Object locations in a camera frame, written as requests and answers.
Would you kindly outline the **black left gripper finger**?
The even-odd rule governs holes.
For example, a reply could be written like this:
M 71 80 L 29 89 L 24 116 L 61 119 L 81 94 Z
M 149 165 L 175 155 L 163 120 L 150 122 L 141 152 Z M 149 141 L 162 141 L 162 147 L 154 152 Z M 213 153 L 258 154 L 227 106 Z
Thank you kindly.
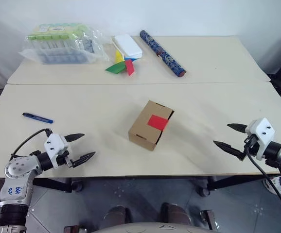
M 72 167 L 75 168 L 75 167 L 78 167 L 81 164 L 87 162 L 95 153 L 96 153 L 95 151 L 90 152 L 90 153 L 80 156 L 80 158 L 78 160 L 75 160 L 75 161 L 71 160 Z
M 65 136 L 65 140 L 70 143 L 70 142 L 73 142 L 75 140 L 78 140 L 79 138 L 81 138 L 83 136 L 85 136 L 84 133 L 69 134 L 69 135 Z

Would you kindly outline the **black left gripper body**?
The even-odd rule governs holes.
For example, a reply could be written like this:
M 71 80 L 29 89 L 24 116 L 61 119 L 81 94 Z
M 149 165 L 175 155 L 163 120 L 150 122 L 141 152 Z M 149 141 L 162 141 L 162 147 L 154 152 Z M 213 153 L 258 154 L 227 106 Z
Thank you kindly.
M 62 166 L 62 165 L 67 165 L 68 167 L 72 167 L 72 161 L 69 158 L 69 151 L 66 150 L 64 151 L 62 154 L 58 155 L 56 158 L 56 162 L 58 164 L 58 166 Z

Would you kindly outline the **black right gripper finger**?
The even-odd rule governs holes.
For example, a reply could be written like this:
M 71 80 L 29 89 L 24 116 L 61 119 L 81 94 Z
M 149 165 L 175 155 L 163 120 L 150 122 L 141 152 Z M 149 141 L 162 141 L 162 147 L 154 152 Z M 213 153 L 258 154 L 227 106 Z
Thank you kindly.
M 224 142 L 220 142 L 220 141 L 213 141 L 213 143 L 218 146 L 220 149 L 222 149 L 224 152 L 229 153 L 235 157 L 237 157 L 239 160 L 243 160 L 244 159 L 244 154 L 243 152 L 233 148 L 231 145 L 226 144 Z
M 227 126 L 241 133 L 245 133 L 247 128 L 247 125 L 238 123 L 230 123 Z

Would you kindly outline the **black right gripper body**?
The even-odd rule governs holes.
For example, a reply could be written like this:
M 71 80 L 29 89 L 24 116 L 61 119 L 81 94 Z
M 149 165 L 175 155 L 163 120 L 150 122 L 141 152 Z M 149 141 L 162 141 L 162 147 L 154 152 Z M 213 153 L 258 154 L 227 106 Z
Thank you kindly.
M 259 150 L 258 138 L 255 134 L 248 136 L 244 140 L 244 151 L 242 153 L 242 161 L 247 157 L 256 156 Z

